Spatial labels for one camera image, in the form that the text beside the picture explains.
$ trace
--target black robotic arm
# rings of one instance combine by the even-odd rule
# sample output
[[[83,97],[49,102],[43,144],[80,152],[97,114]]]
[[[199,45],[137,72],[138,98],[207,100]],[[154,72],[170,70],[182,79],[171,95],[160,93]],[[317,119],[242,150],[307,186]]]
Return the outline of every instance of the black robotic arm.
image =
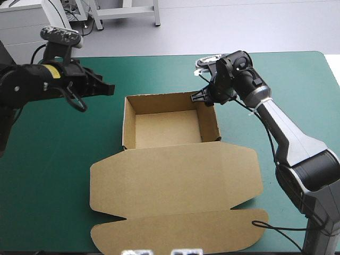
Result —
[[[207,105],[237,95],[253,109],[275,138],[276,178],[308,218],[306,255],[334,255],[340,233],[340,162],[322,141],[304,134],[274,103],[271,89],[253,68],[248,53],[216,55],[196,62],[196,75],[210,72],[209,84],[192,95]]]
[[[64,97],[73,108],[85,112],[83,97],[114,93],[114,85],[71,58],[72,48],[82,43],[77,31],[47,26],[40,35],[48,42],[38,65],[16,65],[0,43],[0,157],[17,112],[28,102]]]

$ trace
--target gray floor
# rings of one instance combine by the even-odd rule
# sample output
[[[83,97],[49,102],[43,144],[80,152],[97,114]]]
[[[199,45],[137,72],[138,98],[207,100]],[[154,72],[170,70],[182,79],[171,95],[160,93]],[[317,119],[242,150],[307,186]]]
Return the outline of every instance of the gray floor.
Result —
[[[150,2],[135,0],[137,5]],[[340,0],[159,0],[153,17],[104,20],[75,56],[317,50],[340,54]],[[98,0],[101,8],[121,1]]]

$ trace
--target white cable tie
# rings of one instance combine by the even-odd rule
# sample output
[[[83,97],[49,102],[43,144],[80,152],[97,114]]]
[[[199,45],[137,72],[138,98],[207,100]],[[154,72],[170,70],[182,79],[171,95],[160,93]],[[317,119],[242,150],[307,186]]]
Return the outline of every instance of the white cable tie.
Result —
[[[257,104],[257,106],[254,108],[254,110],[252,110],[251,113],[248,114],[248,115],[251,116],[251,115],[254,115],[255,113],[257,113],[257,109],[258,109],[263,103],[265,103],[266,101],[269,101],[269,100],[272,100],[272,98],[271,98],[271,97],[267,97],[267,98],[265,98],[265,99],[262,99],[262,100]]]
[[[196,69],[193,74],[195,76],[199,76],[203,72],[203,70],[204,70],[203,68]]]

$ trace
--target green table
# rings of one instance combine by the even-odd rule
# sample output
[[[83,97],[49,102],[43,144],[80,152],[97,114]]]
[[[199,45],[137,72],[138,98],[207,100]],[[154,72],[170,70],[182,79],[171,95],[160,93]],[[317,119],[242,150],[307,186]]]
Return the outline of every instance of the green table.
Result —
[[[340,155],[340,89],[321,53],[251,54],[275,102],[306,132]],[[96,251],[95,224],[117,217],[89,207],[91,164],[122,150],[124,97],[194,91],[205,82],[193,75],[202,56],[97,57],[81,63],[116,84],[112,97],[86,98],[79,113],[64,99],[29,103],[12,129],[0,159],[0,250]],[[236,103],[217,105],[223,141],[254,148],[264,192],[240,208],[265,208],[270,223],[305,227],[274,175],[266,132]],[[304,233],[290,233],[301,245]],[[266,231],[250,251],[296,251]]]

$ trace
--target open cardboard box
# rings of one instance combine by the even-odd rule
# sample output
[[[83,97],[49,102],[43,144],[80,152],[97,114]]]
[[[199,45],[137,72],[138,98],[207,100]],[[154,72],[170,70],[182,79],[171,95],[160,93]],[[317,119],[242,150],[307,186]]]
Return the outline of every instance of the open cardboard box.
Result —
[[[215,109],[193,103],[190,99],[192,93],[126,97],[124,148],[143,149],[219,141],[221,137]]]
[[[103,254],[220,253],[262,236],[251,221],[266,222],[264,210],[232,210],[263,190],[257,154],[220,142],[214,107],[191,94],[126,97],[125,150],[91,167],[91,208],[127,219],[92,228]]]

